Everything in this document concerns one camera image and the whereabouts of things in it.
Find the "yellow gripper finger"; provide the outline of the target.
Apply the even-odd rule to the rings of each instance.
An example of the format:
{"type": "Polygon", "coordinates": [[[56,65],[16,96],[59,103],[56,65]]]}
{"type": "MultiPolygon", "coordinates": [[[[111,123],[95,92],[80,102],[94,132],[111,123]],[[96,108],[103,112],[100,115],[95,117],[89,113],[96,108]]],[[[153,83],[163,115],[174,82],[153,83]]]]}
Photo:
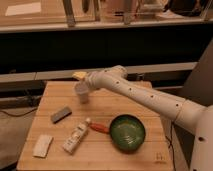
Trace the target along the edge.
{"type": "Polygon", "coordinates": [[[83,71],[74,72],[72,77],[77,80],[83,80],[86,77],[87,73],[83,71]]]}

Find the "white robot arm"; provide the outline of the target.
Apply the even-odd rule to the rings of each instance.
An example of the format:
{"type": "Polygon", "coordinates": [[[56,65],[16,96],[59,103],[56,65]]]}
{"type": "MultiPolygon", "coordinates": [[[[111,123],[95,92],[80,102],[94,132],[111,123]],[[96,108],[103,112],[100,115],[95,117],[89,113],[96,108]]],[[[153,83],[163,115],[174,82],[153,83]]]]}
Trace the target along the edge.
{"type": "Polygon", "coordinates": [[[90,91],[105,88],[128,97],[167,117],[195,136],[190,171],[213,171],[213,105],[204,106],[189,99],[135,85],[126,80],[127,70],[117,65],[72,76],[90,91]]]}

